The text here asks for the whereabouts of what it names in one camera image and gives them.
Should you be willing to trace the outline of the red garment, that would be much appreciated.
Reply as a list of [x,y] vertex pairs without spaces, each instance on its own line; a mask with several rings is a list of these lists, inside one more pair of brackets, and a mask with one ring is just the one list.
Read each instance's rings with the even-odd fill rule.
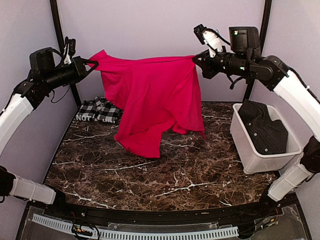
[[98,62],[105,98],[123,111],[115,140],[145,158],[160,157],[163,132],[204,134],[201,88],[191,56],[137,60],[100,51]]

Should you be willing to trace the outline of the black white checkered shirt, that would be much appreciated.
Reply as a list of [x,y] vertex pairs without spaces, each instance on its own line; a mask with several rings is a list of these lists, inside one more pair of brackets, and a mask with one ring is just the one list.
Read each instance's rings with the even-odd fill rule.
[[76,121],[102,122],[114,124],[121,110],[104,97],[97,96],[93,100],[84,100],[75,115]]

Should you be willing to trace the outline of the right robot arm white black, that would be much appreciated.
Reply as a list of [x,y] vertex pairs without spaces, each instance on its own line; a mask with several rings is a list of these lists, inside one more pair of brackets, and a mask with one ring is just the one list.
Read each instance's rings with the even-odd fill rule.
[[320,172],[320,101],[303,83],[300,75],[274,55],[262,57],[253,48],[246,52],[210,53],[205,50],[192,57],[206,79],[218,73],[235,75],[250,83],[259,80],[268,90],[289,104],[313,133],[303,149],[303,156],[275,180],[255,205],[255,213],[266,217],[275,203],[306,179]]

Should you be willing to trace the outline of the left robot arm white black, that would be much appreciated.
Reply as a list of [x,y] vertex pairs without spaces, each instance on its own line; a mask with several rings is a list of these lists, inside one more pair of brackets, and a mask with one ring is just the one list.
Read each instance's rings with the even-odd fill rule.
[[[82,81],[98,67],[99,63],[81,57],[72,59],[71,64],[63,64],[39,75],[32,72],[31,80],[24,80],[13,90],[11,98],[0,113],[0,149],[3,151],[21,123],[56,88]],[[57,198],[51,187],[22,178],[0,168],[0,195],[2,198],[13,196],[31,202],[51,205],[51,210],[60,218],[67,218],[70,206]]]

